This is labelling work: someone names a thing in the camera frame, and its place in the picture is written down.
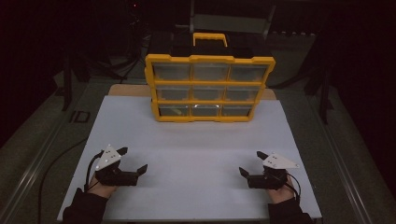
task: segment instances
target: plastic compartment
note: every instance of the plastic compartment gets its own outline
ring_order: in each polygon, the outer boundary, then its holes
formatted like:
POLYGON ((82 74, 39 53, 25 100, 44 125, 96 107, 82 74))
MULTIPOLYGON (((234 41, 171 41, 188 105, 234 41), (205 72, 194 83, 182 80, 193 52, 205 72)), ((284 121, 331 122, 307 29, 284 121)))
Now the plastic compartment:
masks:
POLYGON ((252 105, 224 105, 221 110, 221 115, 225 117, 247 117, 251 109, 252 105))
POLYGON ((194 63, 193 80, 213 81, 225 80, 228 74, 227 63, 194 63))
POLYGON ((188 105, 158 105, 160 116, 187 117, 189 115, 188 105))
POLYGON ((193 100, 221 100, 224 93, 224 86, 193 86, 193 100))
POLYGON ((233 64, 231 67, 231 81, 262 81, 266 64, 233 64))
POLYGON ((191 113, 195 117, 216 117, 219 115, 220 105, 192 105, 191 113))
POLYGON ((158 100, 189 100, 190 86, 157 86, 158 100))
POLYGON ((256 86, 230 86, 225 92, 226 101, 254 101, 260 87, 256 86))
POLYGON ((189 63, 153 63, 154 77, 159 80, 190 80, 189 63))

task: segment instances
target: wearable gripper device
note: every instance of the wearable gripper device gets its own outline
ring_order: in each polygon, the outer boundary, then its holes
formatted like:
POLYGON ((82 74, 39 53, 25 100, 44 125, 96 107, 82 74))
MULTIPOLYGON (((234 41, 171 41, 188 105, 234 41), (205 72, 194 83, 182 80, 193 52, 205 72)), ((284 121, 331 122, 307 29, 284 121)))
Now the wearable gripper device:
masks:
POLYGON ((148 165, 144 165, 137 169, 136 172, 124 172, 120 166, 121 155, 126 154, 127 147, 115 150, 113 147, 108 146, 102 154, 96 169, 95 177, 102 184, 107 186, 136 186, 137 179, 143 175, 148 165))
POLYGON ((282 165, 277 163, 286 162, 290 163, 285 158, 274 154, 271 157, 258 151, 257 156, 263 160, 264 171, 262 175, 250 175, 248 171, 239 167, 241 176, 247 179, 247 184, 251 189, 280 189, 288 181, 288 172, 286 169, 282 169, 282 165))

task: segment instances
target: human hand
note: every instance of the human hand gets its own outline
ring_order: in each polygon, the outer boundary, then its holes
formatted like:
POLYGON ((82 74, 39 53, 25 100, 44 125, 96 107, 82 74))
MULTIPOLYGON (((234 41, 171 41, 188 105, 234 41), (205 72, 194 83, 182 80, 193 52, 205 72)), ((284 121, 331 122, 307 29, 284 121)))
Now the human hand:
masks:
POLYGON ((109 199, 111 194, 116 191, 118 186, 106 186, 102 185, 99 180, 96 179, 95 175, 92 176, 88 193, 96 194, 103 198, 109 199))
MULTIPOLYGON (((293 184, 291 183, 291 178, 288 175, 288 182, 287 182, 290 186, 293 187, 293 184)), ((294 198, 294 191, 287 187, 286 185, 282 186, 282 188, 280 189, 267 189, 266 190, 268 195, 271 198, 271 201, 273 203, 282 203, 285 202, 289 199, 294 198)))

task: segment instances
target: dark background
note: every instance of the dark background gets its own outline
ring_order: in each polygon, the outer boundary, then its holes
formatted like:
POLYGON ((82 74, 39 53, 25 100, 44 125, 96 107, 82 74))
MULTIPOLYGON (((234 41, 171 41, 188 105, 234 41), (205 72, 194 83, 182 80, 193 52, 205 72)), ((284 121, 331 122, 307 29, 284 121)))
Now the dark background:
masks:
MULTIPOLYGON (((258 18, 268 12, 262 1, 240 2, 196 1, 195 11, 258 18)), ((332 62, 332 85, 396 196, 396 5, 314 3, 278 2, 271 31, 318 33, 304 66, 332 62)), ((7 0, 0 8, 0 146, 53 94, 65 49, 106 62, 123 52, 130 40, 125 29, 136 17, 150 30, 173 30, 190 16, 187 0, 7 0)))

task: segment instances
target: storage organizer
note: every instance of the storage organizer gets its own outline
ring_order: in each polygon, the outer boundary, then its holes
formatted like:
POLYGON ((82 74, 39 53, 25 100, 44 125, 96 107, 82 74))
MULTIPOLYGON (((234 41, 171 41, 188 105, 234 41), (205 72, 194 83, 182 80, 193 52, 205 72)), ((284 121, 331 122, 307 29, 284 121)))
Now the storage organizer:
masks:
POLYGON ((250 121, 275 60, 262 35, 154 33, 145 75, 158 121, 250 121))

